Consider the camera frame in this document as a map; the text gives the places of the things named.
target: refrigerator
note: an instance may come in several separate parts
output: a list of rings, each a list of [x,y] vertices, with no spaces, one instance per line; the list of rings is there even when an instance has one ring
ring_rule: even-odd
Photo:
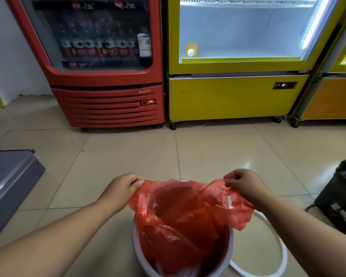
[[[168,0],[171,129],[289,113],[346,0]]]
[[[302,120],[324,119],[346,119],[346,26],[295,108],[290,124],[298,127]]]
[[[6,0],[73,127],[165,121],[160,0]]]

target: left hand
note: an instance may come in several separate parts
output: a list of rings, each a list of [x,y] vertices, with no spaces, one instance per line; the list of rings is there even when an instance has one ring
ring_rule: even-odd
[[[144,180],[134,173],[123,174],[110,182],[96,203],[102,204],[112,216],[127,205],[131,196],[143,183]]]

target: trash bag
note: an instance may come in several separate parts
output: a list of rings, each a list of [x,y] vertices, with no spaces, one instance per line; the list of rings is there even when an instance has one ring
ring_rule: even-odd
[[[212,257],[225,226],[242,230],[254,211],[223,179],[210,184],[145,181],[128,204],[146,260],[167,275]]]

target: tile floor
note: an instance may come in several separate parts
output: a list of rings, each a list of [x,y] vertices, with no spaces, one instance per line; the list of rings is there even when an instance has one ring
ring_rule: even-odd
[[[53,97],[32,96],[0,111],[0,149],[34,149],[47,169],[1,232],[1,247],[91,203],[125,172],[209,182],[234,168],[251,168],[275,194],[305,208],[346,159],[346,125],[294,129],[258,118],[180,125],[176,131],[165,125],[85,133],[68,125]],[[318,209],[310,213],[330,224]],[[143,276],[131,243],[133,215],[125,208],[111,218],[65,276]],[[235,231],[233,259],[250,273],[271,274],[280,255],[276,237],[256,216]],[[224,276],[238,275],[228,269]],[[291,255],[284,276],[306,276]]]

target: hand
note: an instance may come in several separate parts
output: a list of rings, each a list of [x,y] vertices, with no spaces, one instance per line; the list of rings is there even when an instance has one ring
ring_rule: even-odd
[[[112,216],[127,205],[131,196],[143,183],[144,180],[134,173],[123,174],[110,182],[96,203],[106,208]]]
[[[260,176],[250,169],[236,169],[223,178],[227,186],[238,190],[255,209],[261,209],[266,198],[275,196]]]

